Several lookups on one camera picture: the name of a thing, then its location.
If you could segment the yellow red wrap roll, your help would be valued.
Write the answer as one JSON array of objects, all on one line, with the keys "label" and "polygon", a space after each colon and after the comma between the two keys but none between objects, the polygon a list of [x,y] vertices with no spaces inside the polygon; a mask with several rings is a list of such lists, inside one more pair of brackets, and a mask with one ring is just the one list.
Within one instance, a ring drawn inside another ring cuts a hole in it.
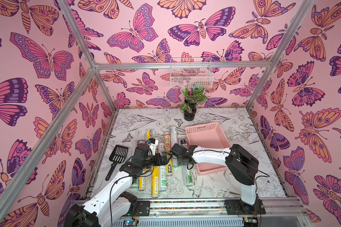
[{"label": "yellow red wrap roll", "polygon": [[171,155],[171,136],[169,133],[164,135],[165,139],[165,154],[166,154],[166,175],[173,175],[173,163],[172,163],[172,155]]}]

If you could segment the white green 300 wrap roll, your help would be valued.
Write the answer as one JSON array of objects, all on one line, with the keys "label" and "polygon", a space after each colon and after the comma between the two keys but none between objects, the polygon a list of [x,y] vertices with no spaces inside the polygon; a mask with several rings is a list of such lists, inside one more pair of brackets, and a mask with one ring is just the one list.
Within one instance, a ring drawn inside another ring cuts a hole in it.
[{"label": "white green 300 wrap roll", "polygon": [[[186,140],[179,140],[179,145],[181,145],[184,148],[188,148]],[[183,179],[184,179],[184,185],[186,187],[193,186],[194,181],[193,181],[191,170],[188,169],[187,165],[183,165],[181,168],[182,168],[182,174],[183,174]]]}]

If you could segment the long yellow wrap roll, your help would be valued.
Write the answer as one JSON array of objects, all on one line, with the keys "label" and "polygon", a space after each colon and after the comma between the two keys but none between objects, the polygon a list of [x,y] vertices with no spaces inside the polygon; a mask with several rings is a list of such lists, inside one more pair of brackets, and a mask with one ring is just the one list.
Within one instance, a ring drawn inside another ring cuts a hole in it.
[{"label": "long yellow wrap roll", "polygon": [[150,129],[148,129],[146,132],[146,138],[148,141],[152,138],[152,131]]}]

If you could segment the clear white wrap roll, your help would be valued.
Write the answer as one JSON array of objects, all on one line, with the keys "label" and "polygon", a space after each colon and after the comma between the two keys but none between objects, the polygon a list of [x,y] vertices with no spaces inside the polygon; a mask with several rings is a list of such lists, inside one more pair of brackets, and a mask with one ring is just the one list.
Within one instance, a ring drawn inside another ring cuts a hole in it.
[{"label": "clear white wrap roll", "polygon": [[[170,142],[171,148],[173,148],[173,146],[178,143],[177,128],[175,126],[170,127]],[[179,166],[175,155],[172,155],[172,165],[174,168]]]}]

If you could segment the pink perforated plastic basket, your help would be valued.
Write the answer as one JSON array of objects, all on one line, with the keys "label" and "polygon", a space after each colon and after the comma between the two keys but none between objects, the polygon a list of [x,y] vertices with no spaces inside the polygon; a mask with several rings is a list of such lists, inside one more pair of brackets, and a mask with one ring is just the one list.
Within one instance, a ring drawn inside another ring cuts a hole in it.
[{"label": "pink perforated plastic basket", "polygon": [[[204,148],[229,148],[227,140],[218,122],[188,126],[185,128],[188,146],[197,145]],[[200,163],[196,164],[199,175],[208,175],[228,170],[226,166]]]}]

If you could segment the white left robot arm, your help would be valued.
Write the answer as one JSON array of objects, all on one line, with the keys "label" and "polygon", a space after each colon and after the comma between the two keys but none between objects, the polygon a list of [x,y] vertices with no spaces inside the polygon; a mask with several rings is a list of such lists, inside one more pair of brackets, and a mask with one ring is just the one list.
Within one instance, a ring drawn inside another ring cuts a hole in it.
[{"label": "white left robot arm", "polygon": [[164,166],[171,160],[167,153],[155,152],[152,144],[137,145],[134,154],[120,167],[115,177],[92,199],[73,205],[65,218],[65,227],[110,227],[113,223],[112,205],[143,175],[144,169]]}]

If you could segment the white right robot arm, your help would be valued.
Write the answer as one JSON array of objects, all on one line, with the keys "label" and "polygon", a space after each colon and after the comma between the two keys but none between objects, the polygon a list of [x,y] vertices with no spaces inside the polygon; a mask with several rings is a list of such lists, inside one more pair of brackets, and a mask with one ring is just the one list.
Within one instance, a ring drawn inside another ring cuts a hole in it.
[{"label": "white right robot arm", "polygon": [[265,214],[257,194],[256,178],[259,161],[238,144],[230,148],[203,148],[191,145],[184,148],[175,144],[170,153],[183,165],[210,163],[225,166],[240,183],[240,200],[236,203],[244,214]]}]

